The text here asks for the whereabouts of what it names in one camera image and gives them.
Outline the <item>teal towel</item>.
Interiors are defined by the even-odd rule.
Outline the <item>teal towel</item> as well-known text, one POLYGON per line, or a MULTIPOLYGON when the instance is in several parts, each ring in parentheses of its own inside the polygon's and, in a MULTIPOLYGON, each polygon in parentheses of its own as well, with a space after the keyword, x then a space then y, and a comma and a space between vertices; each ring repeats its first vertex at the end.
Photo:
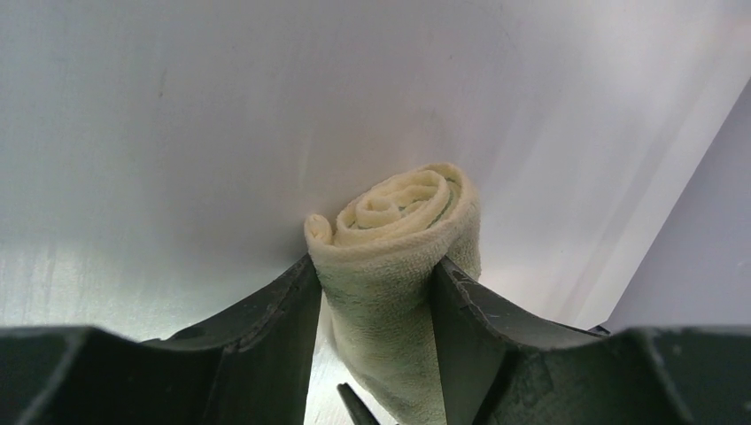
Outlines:
POLYGON ((330 342, 355 381, 401 424, 443 424, 429 304, 441 259, 481 274, 480 202, 450 163, 397 174, 304 235, 330 312, 330 342))

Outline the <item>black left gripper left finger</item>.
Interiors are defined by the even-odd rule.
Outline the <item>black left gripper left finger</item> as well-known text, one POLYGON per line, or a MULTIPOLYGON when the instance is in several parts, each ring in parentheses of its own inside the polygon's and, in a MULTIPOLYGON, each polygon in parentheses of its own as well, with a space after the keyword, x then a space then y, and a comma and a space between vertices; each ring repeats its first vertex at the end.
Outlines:
POLYGON ((321 307, 305 255, 271 283, 225 310, 146 345, 217 355, 202 424, 301 424, 321 307))

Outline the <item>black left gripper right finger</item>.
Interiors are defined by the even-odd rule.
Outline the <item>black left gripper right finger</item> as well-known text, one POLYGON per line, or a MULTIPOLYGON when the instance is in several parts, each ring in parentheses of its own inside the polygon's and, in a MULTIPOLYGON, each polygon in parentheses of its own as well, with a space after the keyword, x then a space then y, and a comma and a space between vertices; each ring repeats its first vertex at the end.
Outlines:
POLYGON ((441 259, 430 277, 430 310, 450 424, 481 421, 527 353, 599 339, 593 332, 525 310, 480 284, 449 258, 441 259))

